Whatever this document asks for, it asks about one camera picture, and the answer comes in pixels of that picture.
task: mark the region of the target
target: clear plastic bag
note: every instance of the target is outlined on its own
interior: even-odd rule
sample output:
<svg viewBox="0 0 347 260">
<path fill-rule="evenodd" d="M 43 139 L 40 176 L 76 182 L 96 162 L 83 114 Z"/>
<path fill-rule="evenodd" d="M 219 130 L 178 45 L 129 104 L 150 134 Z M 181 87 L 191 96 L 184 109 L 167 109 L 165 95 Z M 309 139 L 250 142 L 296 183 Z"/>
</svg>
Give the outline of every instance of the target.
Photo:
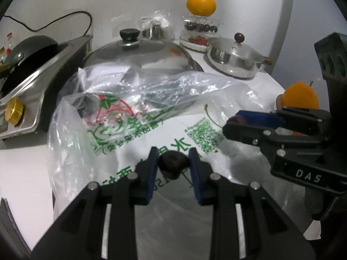
<svg viewBox="0 0 347 260">
<path fill-rule="evenodd" d="M 225 140 L 217 126 L 240 109 L 268 111 L 257 93 L 236 79 L 192 71 L 151 75 L 109 63 L 80 69 L 59 98 L 49 130 L 55 217 L 89 181 L 113 183 L 134 171 L 151 146 L 160 153 L 196 147 L 203 161 L 230 180 L 259 181 L 283 208 L 294 202 L 288 199 L 293 185 L 270 175 L 259 149 Z M 212 208 L 197 204 L 189 170 L 176 181 L 158 171 L 150 205 L 135 211 L 139 259 L 209 254 Z"/>
</svg>

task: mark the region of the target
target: pot handle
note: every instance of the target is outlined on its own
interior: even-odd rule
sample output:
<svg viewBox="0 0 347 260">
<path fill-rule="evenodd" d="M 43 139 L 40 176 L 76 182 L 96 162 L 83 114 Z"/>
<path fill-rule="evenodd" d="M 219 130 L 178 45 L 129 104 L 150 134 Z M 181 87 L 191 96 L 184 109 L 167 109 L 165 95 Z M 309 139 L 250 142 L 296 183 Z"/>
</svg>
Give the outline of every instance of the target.
<svg viewBox="0 0 347 260">
<path fill-rule="evenodd" d="M 263 64 L 266 64 L 266 65 L 273 65 L 273 62 L 272 60 L 269 58 L 269 57 L 264 57 L 264 61 L 263 61 Z"/>
</svg>

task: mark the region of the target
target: metal screw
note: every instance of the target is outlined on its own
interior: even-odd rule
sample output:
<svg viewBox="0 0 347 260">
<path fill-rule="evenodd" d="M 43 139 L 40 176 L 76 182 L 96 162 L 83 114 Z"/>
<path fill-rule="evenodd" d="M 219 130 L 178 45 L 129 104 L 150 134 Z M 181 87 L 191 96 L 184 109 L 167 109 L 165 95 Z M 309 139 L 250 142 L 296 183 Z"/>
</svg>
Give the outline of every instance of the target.
<svg viewBox="0 0 347 260">
<path fill-rule="evenodd" d="M 217 181 L 220 179 L 220 175 L 218 173 L 211 173 L 210 178 L 214 181 Z"/>
<path fill-rule="evenodd" d="M 256 181 L 250 182 L 249 185 L 250 185 L 250 187 L 251 187 L 252 189 L 254 189 L 254 190 L 257 190 L 257 189 L 260 188 L 260 184 L 259 184 L 258 182 L 256 182 Z"/>
<path fill-rule="evenodd" d="M 127 175 L 127 177 L 128 177 L 129 180 L 135 180 L 135 179 L 138 178 L 138 174 L 135 173 L 135 172 L 131 172 L 131 173 L 129 173 L 129 174 Z"/>
<path fill-rule="evenodd" d="M 98 183 L 97 182 L 90 182 L 87 187 L 91 191 L 94 191 L 94 190 L 96 190 L 98 188 Z"/>
<path fill-rule="evenodd" d="M 271 135 L 271 131 L 270 131 L 270 130 L 265 130 L 265 131 L 263 132 L 263 134 L 264 134 L 265 136 L 270 136 L 270 135 Z"/>
<path fill-rule="evenodd" d="M 283 157 L 286 155 L 286 151 L 284 149 L 279 149 L 277 150 L 277 155 L 280 156 L 280 157 Z"/>
</svg>

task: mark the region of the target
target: white lettering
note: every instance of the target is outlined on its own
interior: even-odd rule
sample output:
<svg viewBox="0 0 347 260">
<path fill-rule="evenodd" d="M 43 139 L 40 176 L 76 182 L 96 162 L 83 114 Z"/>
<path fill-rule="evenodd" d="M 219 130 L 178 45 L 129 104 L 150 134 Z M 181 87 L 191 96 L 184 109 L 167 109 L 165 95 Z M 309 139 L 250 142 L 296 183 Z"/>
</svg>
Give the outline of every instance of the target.
<svg viewBox="0 0 347 260">
<path fill-rule="evenodd" d="M 296 176 L 300 178 L 303 175 L 303 171 L 301 169 L 298 169 L 298 172 L 296 172 Z"/>
<path fill-rule="evenodd" d="M 311 181 L 311 173 L 308 173 L 307 176 L 305 177 L 305 180 L 308 179 L 309 181 Z"/>
<path fill-rule="evenodd" d="M 321 180 L 322 175 L 317 175 L 314 182 L 318 183 Z"/>
</svg>

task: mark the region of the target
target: white wall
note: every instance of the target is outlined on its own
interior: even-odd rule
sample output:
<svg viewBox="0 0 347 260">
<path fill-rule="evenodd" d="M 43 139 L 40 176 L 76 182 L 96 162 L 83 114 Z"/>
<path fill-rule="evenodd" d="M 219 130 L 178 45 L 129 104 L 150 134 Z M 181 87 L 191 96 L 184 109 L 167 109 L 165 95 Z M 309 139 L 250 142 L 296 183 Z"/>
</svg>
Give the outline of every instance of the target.
<svg viewBox="0 0 347 260">
<path fill-rule="evenodd" d="M 270 54 L 278 34 L 282 0 L 216 0 L 216 2 L 215 15 L 222 18 L 220 33 L 223 36 L 233 37 L 240 31 L 246 36 L 245 43 L 263 55 Z M 96 49 L 112 41 L 110 19 L 127 12 L 131 12 L 134 18 L 140 18 L 158 9 L 169 9 L 174 17 L 178 38 L 183 28 L 180 17 L 186 11 L 185 4 L 186 0 L 14 0 L 7 15 L 20 19 L 32 28 L 38 28 L 73 10 L 87 10 L 94 18 L 93 49 Z M 75 16 L 52 25 L 41 34 L 51 36 L 59 42 L 66 41 L 81 35 L 87 25 L 87 17 Z M 0 22 L 0 36 L 3 43 L 10 31 L 19 41 L 32 35 L 22 26 L 4 18 Z M 277 55 L 281 45 L 281 42 L 277 44 Z"/>
<path fill-rule="evenodd" d="M 312 80 L 320 108 L 329 110 L 326 82 L 314 43 L 333 32 L 347 34 L 347 22 L 333 0 L 294 0 L 287 35 L 272 76 L 284 88 Z"/>
</svg>

